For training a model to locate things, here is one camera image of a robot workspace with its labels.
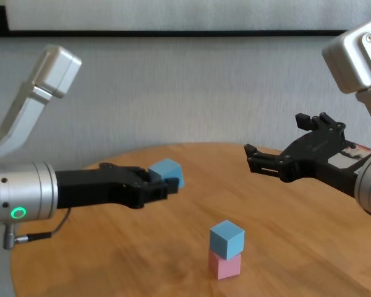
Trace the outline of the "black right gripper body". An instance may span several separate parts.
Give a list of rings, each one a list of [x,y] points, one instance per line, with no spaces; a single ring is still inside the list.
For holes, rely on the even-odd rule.
[[[317,179],[351,197],[358,170],[371,149],[346,140],[344,129],[316,129],[290,144],[277,158],[281,181]]]

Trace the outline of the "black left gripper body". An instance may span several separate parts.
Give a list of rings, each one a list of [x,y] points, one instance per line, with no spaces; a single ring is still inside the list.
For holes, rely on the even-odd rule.
[[[126,185],[124,166],[100,163],[92,170],[56,171],[58,183],[58,209],[69,209],[100,204],[119,204],[141,209],[137,203],[137,188]]]

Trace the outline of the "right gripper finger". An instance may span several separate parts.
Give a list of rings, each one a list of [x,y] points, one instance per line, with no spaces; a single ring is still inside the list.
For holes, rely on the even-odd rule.
[[[346,125],[335,121],[326,113],[320,113],[318,116],[309,116],[304,113],[295,115],[296,124],[303,131],[316,131],[318,129],[328,129],[330,131],[343,131]]]
[[[283,166],[281,165],[284,158],[282,153],[279,155],[263,153],[250,144],[246,144],[244,150],[252,173],[284,179]]]

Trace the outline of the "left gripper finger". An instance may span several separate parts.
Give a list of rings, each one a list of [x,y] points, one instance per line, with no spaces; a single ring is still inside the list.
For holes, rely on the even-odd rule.
[[[169,195],[177,194],[179,178],[168,178],[153,182],[144,182],[137,188],[137,203],[148,204],[159,200],[166,200]]]
[[[150,183],[160,183],[163,178],[157,172],[151,169],[145,169],[137,166],[125,166],[124,181],[126,185],[144,185]]]

